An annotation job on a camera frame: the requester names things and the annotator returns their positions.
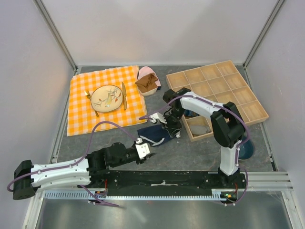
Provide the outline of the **navy blue white-trimmed underwear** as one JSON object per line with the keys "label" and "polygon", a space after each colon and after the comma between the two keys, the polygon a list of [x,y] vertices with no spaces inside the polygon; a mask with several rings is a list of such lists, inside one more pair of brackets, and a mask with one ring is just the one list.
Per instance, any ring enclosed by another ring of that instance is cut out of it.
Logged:
{"label": "navy blue white-trimmed underwear", "polygon": [[170,136],[161,124],[141,128],[137,133],[143,142],[150,144],[152,147],[164,145],[176,138],[176,136]]}

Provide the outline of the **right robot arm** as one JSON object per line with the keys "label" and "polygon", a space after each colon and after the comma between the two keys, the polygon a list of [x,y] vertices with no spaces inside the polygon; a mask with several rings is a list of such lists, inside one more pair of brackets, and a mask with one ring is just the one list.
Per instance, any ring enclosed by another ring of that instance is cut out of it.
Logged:
{"label": "right robot arm", "polygon": [[250,140],[248,126],[243,121],[237,106],[233,102],[222,104],[210,101],[187,88],[177,92],[170,89],[163,95],[163,100],[171,107],[169,113],[163,115],[163,128],[172,138],[180,133],[180,119],[185,110],[210,119],[214,138],[221,146],[219,169],[222,173],[218,176],[218,182],[225,188],[233,185],[234,174],[239,170],[240,146]]}

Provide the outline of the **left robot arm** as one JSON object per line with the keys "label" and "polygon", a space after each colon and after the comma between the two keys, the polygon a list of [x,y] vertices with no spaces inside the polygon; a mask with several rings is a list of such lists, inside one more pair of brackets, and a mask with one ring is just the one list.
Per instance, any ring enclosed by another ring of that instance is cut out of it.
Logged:
{"label": "left robot arm", "polygon": [[130,148],[114,143],[85,157],[60,163],[39,165],[24,160],[14,171],[10,185],[12,196],[14,200],[23,200],[35,196],[38,190],[87,185],[101,187],[105,181],[104,174],[110,168],[131,162],[142,164],[154,155],[148,143],[135,143]]}

